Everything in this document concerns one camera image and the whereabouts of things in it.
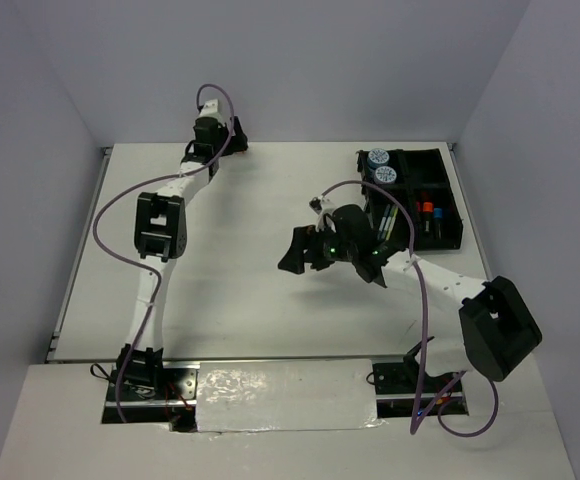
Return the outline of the blue clear pen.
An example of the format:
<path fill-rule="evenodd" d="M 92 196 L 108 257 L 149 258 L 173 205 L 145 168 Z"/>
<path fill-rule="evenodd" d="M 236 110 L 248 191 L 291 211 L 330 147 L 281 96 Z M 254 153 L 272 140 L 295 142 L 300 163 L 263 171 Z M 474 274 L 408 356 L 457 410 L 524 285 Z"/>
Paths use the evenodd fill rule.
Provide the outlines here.
<path fill-rule="evenodd" d="M 388 231 L 391 225 L 392 214 L 395 209 L 393 204 L 386 205 L 381 221 L 377 227 L 377 240 L 383 242 L 387 239 Z"/>

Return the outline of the yellow green pen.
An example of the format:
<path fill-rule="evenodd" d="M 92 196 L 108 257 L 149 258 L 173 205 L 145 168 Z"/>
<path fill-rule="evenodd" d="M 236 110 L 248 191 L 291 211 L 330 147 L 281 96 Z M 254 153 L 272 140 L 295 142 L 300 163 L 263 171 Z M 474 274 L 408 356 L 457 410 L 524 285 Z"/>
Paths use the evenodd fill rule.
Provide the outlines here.
<path fill-rule="evenodd" d="M 388 241 L 391 238 L 392 232 L 394 230 L 394 225 L 396 222 L 396 217 L 399 214 L 399 208 L 396 205 L 392 205 L 386 215 L 386 220 L 382 228 L 382 240 Z"/>

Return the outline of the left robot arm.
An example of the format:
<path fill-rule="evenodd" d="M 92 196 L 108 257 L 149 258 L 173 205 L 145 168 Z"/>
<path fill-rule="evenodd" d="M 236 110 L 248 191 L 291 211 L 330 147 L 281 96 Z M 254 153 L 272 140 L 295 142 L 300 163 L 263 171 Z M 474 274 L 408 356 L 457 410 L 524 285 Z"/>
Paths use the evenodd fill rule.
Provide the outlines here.
<path fill-rule="evenodd" d="M 172 179 L 137 198 L 134 246 L 139 256 L 139 283 L 132 323 L 116 367 L 122 381 L 145 399 L 159 396 L 166 385 L 163 367 L 163 316 L 168 284 L 187 241 L 186 208 L 219 169 L 219 159 L 248 149 L 238 117 L 223 123 L 200 116 L 194 140 L 184 151 Z"/>

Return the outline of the orange highlighter marker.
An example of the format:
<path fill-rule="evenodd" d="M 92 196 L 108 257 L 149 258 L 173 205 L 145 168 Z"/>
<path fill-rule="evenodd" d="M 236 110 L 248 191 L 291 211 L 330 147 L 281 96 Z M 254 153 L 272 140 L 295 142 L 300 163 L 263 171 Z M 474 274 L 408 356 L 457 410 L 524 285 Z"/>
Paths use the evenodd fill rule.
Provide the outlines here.
<path fill-rule="evenodd" d="M 421 204 L 422 233 L 425 237 L 433 236 L 434 205 L 432 202 L 424 201 Z"/>

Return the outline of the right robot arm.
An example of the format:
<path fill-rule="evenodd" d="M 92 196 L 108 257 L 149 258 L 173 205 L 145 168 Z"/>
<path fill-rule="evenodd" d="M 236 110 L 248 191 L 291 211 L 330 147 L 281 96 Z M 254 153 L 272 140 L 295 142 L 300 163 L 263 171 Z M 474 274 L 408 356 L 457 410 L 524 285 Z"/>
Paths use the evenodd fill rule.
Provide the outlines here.
<path fill-rule="evenodd" d="M 516 285 L 465 276 L 380 240 L 357 205 L 326 208 L 314 225 L 294 228 L 278 267 L 296 275 L 349 263 L 366 283 L 426 300 L 441 315 L 409 351 L 406 383 L 427 391 L 441 375 L 476 371 L 504 381 L 541 343 L 542 333 Z"/>

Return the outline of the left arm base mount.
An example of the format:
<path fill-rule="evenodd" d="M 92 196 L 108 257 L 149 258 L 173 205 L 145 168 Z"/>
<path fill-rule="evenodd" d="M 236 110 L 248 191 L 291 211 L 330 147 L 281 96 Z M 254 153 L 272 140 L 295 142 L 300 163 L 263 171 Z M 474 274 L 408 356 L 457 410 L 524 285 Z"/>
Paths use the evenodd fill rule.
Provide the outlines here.
<path fill-rule="evenodd" d="M 102 424 L 163 424 L 172 432 L 197 431 L 198 367 L 168 366 L 157 387 L 131 380 L 126 373 L 119 392 L 115 367 L 93 363 L 89 373 L 106 383 Z"/>

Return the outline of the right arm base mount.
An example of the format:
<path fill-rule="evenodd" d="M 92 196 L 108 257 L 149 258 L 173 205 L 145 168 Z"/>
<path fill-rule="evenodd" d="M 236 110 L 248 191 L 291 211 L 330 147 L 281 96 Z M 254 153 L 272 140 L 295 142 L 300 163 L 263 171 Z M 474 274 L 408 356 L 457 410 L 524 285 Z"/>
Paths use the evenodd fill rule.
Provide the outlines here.
<path fill-rule="evenodd" d="M 377 416 L 381 419 L 410 417 L 414 406 L 419 373 L 417 356 L 421 350 L 416 345 L 402 359 L 372 363 L 366 382 L 374 388 Z M 458 382 L 432 408 L 436 415 L 445 406 L 444 415 L 467 415 L 462 384 Z"/>

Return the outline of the blue glitter jar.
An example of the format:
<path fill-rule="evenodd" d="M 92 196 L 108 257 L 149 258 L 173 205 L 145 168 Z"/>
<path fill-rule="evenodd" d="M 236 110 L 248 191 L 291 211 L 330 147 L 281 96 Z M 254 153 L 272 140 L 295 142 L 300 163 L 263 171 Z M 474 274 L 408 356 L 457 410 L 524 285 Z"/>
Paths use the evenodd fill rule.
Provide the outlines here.
<path fill-rule="evenodd" d="M 379 167 L 388 166 L 390 162 L 390 154 L 388 151 L 380 148 L 374 148 L 368 151 L 367 163 L 370 168 L 377 169 Z"/>
<path fill-rule="evenodd" d="M 393 185 L 398 180 L 398 173 L 388 165 L 379 166 L 374 170 L 373 180 L 377 185 Z"/>

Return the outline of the blue highlighter marker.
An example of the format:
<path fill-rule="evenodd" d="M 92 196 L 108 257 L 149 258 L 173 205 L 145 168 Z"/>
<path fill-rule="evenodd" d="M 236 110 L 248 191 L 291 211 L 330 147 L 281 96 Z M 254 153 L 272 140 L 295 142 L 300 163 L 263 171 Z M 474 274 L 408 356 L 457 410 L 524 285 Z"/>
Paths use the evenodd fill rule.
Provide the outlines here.
<path fill-rule="evenodd" d="M 441 240 L 443 238 L 443 223 L 444 223 L 443 209 L 435 207 L 433 209 L 433 227 L 434 227 L 434 238 L 436 240 Z"/>

